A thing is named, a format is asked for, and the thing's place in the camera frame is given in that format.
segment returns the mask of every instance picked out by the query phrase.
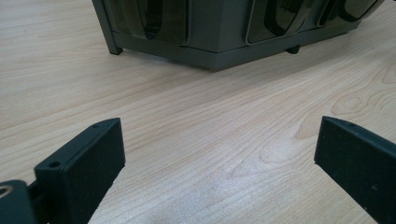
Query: screw hole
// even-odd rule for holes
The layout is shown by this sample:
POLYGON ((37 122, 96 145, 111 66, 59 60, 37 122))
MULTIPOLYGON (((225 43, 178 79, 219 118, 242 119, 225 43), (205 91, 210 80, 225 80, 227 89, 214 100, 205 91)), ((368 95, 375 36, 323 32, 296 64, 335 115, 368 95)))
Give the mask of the screw hole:
POLYGON ((60 162, 58 162, 58 161, 53 161, 52 163, 49 164, 49 167, 50 167, 50 168, 55 168, 55 167, 58 167, 59 165, 61 165, 60 162))
POLYGON ((12 186, 0 186, 0 199, 6 197, 12 191, 12 186))

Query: black plastic part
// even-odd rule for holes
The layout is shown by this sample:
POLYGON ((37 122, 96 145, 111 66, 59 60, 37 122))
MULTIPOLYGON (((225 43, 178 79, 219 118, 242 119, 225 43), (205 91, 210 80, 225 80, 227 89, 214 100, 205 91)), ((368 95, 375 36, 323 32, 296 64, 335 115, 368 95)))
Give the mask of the black plastic part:
POLYGON ((119 119, 92 125, 35 168, 54 206, 50 223, 87 223, 125 164, 119 119))
POLYGON ((188 2, 104 0, 113 31, 174 45, 183 45, 188 38, 188 2))
POLYGON ((384 0, 92 1, 111 53, 219 70, 346 34, 384 0))
POLYGON ((122 53, 122 48, 118 47, 114 41, 114 37, 111 31, 110 23, 106 14, 105 5, 102 0, 92 0, 94 2, 93 6, 95 7, 96 15, 98 16, 98 20, 100 26, 102 27, 103 35, 105 36, 105 40, 107 43, 108 51, 111 54, 119 55, 122 53))
POLYGON ((290 54, 298 54, 299 51, 300 51, 300 45, 293 47, 293 48, 286 49, 286 52, 290 53, 290 54))
POLYGON ((315 162, 378 223, 396 223, 396 145, 323 117, 315 162))
POLYGON ((0 223, 38 223, 29 197, 26 183, 21 180, 0 183, 0 223))
POLYGON ((93 124, 40 162, 28 188, 0 183, 0 222, 88 223, 124 164, 120 119, 93 124))
POLYGON ((314 0, 256 0, 248 30, 249 43, 291 35, 309 15, 314 0))

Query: light wood surface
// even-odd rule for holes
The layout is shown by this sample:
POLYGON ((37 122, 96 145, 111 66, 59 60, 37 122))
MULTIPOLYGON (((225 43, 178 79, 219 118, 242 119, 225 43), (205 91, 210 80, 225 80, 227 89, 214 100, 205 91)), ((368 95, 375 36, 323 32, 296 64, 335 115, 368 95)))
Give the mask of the light wood surface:
POLYGON ((91 1, 0 2, 0 181, 120 117, 127 162, 90 223, 374 223, 313 156, 321 117, 396 142, 396 4, 227 70, 110 55, 91 1))

